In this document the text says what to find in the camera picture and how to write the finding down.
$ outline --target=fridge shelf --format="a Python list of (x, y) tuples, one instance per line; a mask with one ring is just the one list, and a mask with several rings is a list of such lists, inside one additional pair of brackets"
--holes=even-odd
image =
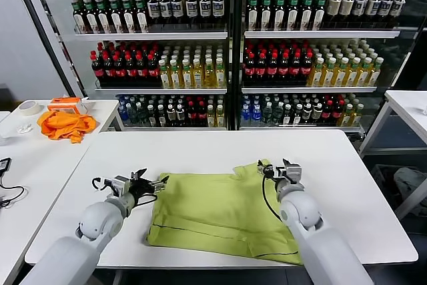
[(242, 93), (372, 93), (376, 87), (243, 87)]
[(74, 35), (82, 41), (115, 40), (218, 40), (227, 39), (227, 31), (194, 33), (87, 33)]
[(245, 31), (248, 39), (256, 38), (396, 38), (400, 30), (307, 30)]

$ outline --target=orange towel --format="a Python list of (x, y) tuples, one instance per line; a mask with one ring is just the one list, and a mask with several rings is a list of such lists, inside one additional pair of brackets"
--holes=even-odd
[(41, 133), (50, 139), (69, 138), (71, 143), (79, 143), (85, 133), (96, 127), (96, 121), (89, 115), (77, 115), (64, 111), (46, 111), (37, 123)]

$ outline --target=bottle label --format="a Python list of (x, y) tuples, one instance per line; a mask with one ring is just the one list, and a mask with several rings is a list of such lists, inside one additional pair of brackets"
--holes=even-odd
[(304, 12), (302, 13), (300, 30), (308, 30), (308, 24), (310, 23), (311, 15), (311, 10), (304, 10)]
[(111, 27), (109, 26), (107, 15), (104, 13), (100, 13), (98, 15), (98, 18), (101, 22), (102, 29), (104, 29), (104, 33), (111, 33)]
[(151, 18), (160, 17), (159, 3), (148, 3), (148, 14)]
[(267, 74), (268, 75), (275, 75), (277, 72), (278, 72), (278, 68), (277, 67), (275, 67), (275, 68), (268, 67), (267, 68)]
[(131, 13), (125, 13), (125, 20), (127, 25), (127, 30), (129, 33), (135, 33), (135, 24), (133, 23), (133, 17)]
[(211, 2), (210, 1), (200, 1), (200, 15), (202, 17), (211, 17)]
[(123, 26), (121, 25), (120, 16), (118, 13), (112, 13), (111, 18), (113, 19), (114, 27), (117, 33), (123, 33)]
[(356, 78), (356, 75), (357, 75), (356, 71), (353, 71), (349, 74), (345, 87), (352, 87), (353, 86), (354, 79)]
[(141, 27), (141, 32), (147, 32), (147, 17), (145, 16), (145, 13), (138, 13), (137, 17), (139, 26)]
[(375, 16), (380, 7), (381, 1), (369, 0), (365, 9), (365, 14), (368, 16)]
[(393, 17), (399, 16), (400, 13), (402, 12), (403, 4), (404, 3), (402, 1), (394, 0), (392, 8), (390, 10), (390, 16), (393, 16)]
[(174, 89), (178, 89), (179, 88), (179, 77), (177, 73), (173, 73), (171, 75), (172, 78), (172, 86)]
[(86, 25), (83, 22), (83, 18), (80, 15), (74, 15), (75, 23), (77, 24), (77, 27), (79, 28), (80, 33), (87, 33)]
[(167, 74), (164, 73), (163, 75), (160, 75), (161, 78), (161, 84), (163, 85), (164, 89), (169, 89), (169, 78), (167, 77)]
[(276, 15), (274, 17), (274, 30), (281, 30), (282, 29), (282, 23), (283, 23), (283, 17), (285, 15), (285, 12), (283, 10), (277, 10)]
[(270, 22), (270, 10), (264, 10), (261, 16), (261, 30), (265, 31), (268, 29), (268, 24)]
[(317, 10), (316, 14), (314, 15), (314, 21), (313, 21), (313, 30), (319, 30), (320, 25), (322, 24), (323, 15), (325, 14), (324, 10)]
[(214, 17), (223, 17), (224, 16), (224, 0), (212, 1), (212, 7), (213, 7), (213, 16)]
[(191, 77), (189, 73), (183, 74), (184, 78), (184, 87), (185, 88), (191, 88)]
[(366, 1), (355, 0), (352, 9), (352, 15), (361, 16), (365, 12)]
[(331, 16), (335, 16), (338, 14), (338, 11), (340, 10), (341, 0), (329, 0), (328, 2), (328, 9), (326, 10), (326, 13)]
[(380, 8), (378, 10), (378, 15), (379, 16), (388, 16), (388, 14), (392, 8), (392, 4), (393, 4), (393, 1), (381, 0), (381, 5), (380, 5)]
[(187, 1), (187, 15), (188, 17), (197, 17), (199, 15), (197, 1)]
[(367, 81), (368, 86), (370, 87), (374, 86), (379, 75), (380, 75), (379, 71), (375, 71), (374, 73), (372, 73), (371, 78)]
[(184, 16), (184, 8), (182, 7), (182, 1), (172, 1), (172, 13), (176, 18)]
[(331, 87), (331, 80), (334, 73), (332, 71), (327, 71), (325, 74), (325, 79), (323, 81), (322, 87)]
[(249, 12), (249, 18), (248, 18), (248, 30), (249, 31), (254, 31), (256, 28), (256, 15), (257, 15), (256, 10), (251, 10)]
[(172, 17), (172, 8), (170, 1), (166, 3), (160, 3), (160, 13), (162, 17)]
[(289, 68), (289, 74), (290, 75), (297, 75), (300, 73), (300, 68), (299, 67), (291, 67)]
[(362, 87), (365, 84), (366, 81), (366, 77), (368, 76), (368, 72), (367, 71), (363, 71), (361, 72), (358, 82), (356, 84), (357, 87)]
[(296, 10), (291, 10), (288, 14), (288, 23), (286, 24), (286, 30), (294, 30), (295, 29), (295, 22), (296, 22), (296, 16), (298, 12)]
[(287, 75), (288, 74), (288, 72), (289, 72), (289, 68), (282, 68), (282, 67), (279, 67), (278, 68), (278, 74), (279, 75)]
[(341, 2), (339, 13), (343, 16), (348, 16), (352, 12), (354, 0), (343, 0)]
[(95, 15), (88, 13), (86, 17), (92, 28), (93, 33), (99, 33), (99, 27), (98, 27), (98, 24), (96, 23)]
[(266, 73), (266, 69), (265, 68), (255, 68), (255, 73), (259, 76), (262, 76), (263, 74)]

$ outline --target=black wire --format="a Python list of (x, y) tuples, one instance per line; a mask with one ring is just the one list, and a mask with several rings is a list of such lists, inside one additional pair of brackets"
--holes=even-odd
[(273, 213), (273, 215), (275, 217), (277, 217), (277, 219), (279, 221), (282, 221), (280, 219), (280, 216), (274, 211), (274, 209), (270, 206), (270, 204), (267, 201), (267, 198), (266, 198), (266, 177), (265, 176), (262, 178), (262, 197), (264, 197), (264, 201), (266, 202), (268, 209)]

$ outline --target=white desk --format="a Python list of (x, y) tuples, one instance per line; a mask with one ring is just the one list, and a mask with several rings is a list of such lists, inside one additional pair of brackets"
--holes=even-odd
[[(144, 167), (148, 167), (144, 177), (150, 180), (156, 180), (161, 172), (232, 173), (234, 167), (261, 158), (268, 158), (273, 164), (281, 164), (282, 158), (288, 158), (302, 166), (302, 183), (362, 263), (418, 259), (411, 241), (345, 133), (294, 130), (101, 133), (74, 171), (25, 255), (25, 261), (37, 263), (56, 239), (74, 235), (84, 209), (105, 200), (109, 192), (96, 192), (91, 186), (94, 177), (129, 177), (131, 171)], [(132, 211), (122, 231), (102, 253), (99, 267), (289, 266), (267, 260), (147, 246), (145, 236), (151, 211), (152, 204)]]
[[(46, 105), (49, 101), (38, 102)], [(69, 139), (53, 141), (41, 134), (37, 120), (46, 107), (32, 116), (23, 116), (16, 109), (0, 123), (0, 135), (7, 137), (7, 145), (0, 146), (0, 159), (12, 159), (3, 184), (22, 185), (28, 191), (10, 208), (0, 209), (0, 284), (10, 284), (15, 279), (26, 250), (71, 173), (94, 137), (115, 117), (118, 101), (88, 101), (88, 106), (97, 127), (80, 144), (71, 144)], [(17, 133), (24, 123), (31, 123), (33, 130)], [(0, 196), (8, 195), (16, 194), (0, 189)]]
[[(388, 100), (382, 106), (368, 135), (360, 146), (360, 157), (364, 157), (368, 152), (374, 143), (375, 137), (386, 123), (392, 111), (397, 113), (420, 139), (427, 144), (427, 115), (423, 114), (423, 111), (427, 107), (427, 91), (388, 90), (386, 91), (386, 97)], [(396, 209), (395, 214), (399, 219), (402, 219), (425, 197), (427, 197), (427, 180), (405, 199)]]

